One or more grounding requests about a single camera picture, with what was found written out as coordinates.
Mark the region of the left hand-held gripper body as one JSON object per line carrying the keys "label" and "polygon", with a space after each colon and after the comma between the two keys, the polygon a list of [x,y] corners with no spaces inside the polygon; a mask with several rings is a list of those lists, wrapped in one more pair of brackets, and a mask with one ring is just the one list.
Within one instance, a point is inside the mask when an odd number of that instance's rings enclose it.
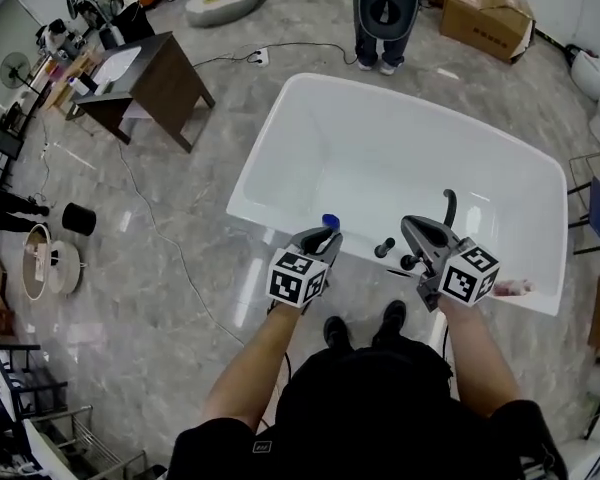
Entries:
{"label": "left hand-held gripper body", "polygon": [[283,303],[305,312],[327,287],[331,269],[331,252],[319,246],[314,253],[300,245],[289,243],[278,248],[269,264],[265,283],[266,295],[276,303]]}

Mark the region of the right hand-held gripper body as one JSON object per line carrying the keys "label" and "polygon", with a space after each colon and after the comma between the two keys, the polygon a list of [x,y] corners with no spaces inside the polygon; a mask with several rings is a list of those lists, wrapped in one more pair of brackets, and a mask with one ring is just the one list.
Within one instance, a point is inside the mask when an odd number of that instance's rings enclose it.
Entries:
{"label": "right hand-held gripper body", "polygon": [[446,296],[472,307],[488,295],[496,281],[500,262],[471,238],[464,238],[434,257],[421,275],[417,293],[429,311]]}

